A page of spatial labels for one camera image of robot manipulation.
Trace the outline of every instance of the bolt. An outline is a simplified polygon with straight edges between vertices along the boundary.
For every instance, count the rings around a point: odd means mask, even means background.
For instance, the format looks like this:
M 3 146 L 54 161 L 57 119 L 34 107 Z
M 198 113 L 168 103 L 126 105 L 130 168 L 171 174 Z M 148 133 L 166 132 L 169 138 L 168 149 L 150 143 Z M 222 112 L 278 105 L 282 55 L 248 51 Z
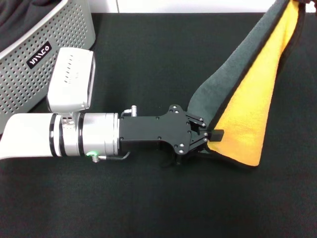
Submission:
M 93 159 L 93 162 L 95 162 L 95 163 L 99 162 L 99 160 L 100 160 L 97 155 L 94 155 L 91 158 Z

